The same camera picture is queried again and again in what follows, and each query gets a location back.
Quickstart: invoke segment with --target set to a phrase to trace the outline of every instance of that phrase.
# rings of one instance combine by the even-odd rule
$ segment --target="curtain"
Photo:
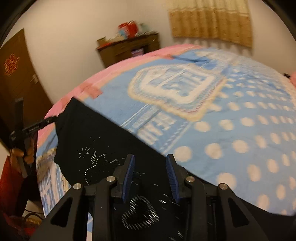
[[[247,0],[167,0],[174,37],[199,37],[252,47]]]

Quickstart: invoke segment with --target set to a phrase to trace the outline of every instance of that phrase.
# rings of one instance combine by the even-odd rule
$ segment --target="red door decoration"
[[[14,54],[11,54],[8,59],[6,59],[4,63],[5,67],[5,75],[11,76],[14,71],[17,70],[17,62],[20,60],[20,58],[16,58]]]

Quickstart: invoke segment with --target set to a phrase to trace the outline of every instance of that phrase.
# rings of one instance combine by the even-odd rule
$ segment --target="beige curtain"
[[[247,0],[167,0],[174,37],[219,38],[252,47]]]

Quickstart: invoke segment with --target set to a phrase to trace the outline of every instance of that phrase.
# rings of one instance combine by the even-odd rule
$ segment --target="red sleeve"
[[[14,213],[23,180],[22,174],[11,167],[8,156],[0,179],[0,210],[8,216]]]

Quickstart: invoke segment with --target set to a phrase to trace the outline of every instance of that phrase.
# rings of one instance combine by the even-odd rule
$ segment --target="hand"
[[[31,164],[34,162],[34,141],[31,139],[30,141],[30,147],[27,151],[27,156],[25,156],[24,161],[27,164]],[[23,157],[24,153],[18,148],[13,148],[10,152],[10,165],[12,168],[14,168],[18,173],[21,173],[22,171],[20,170],[19,164],[17,162],[17,157]]]

